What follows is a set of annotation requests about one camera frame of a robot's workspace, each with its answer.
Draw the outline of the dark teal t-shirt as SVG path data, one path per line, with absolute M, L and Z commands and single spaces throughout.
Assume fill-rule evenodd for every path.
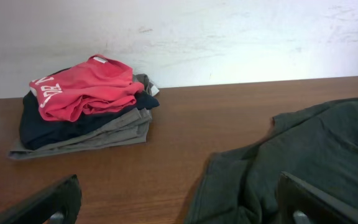
M 278 114 L 265 139 L 214 154 L 185 222 L 276 222 L 282 172 L 358 209 L 358 98 Z

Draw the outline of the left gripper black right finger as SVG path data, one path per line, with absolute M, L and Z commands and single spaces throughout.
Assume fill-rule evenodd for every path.
M 288 172 L 277 184 L 277 223 L 358 224 L 358 209 Z

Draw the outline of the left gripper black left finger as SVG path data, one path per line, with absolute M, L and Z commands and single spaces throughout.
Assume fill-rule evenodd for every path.
M 0 224 L 75 224 L 81 199 L 77 175 L 69 175 L 0 212 Z

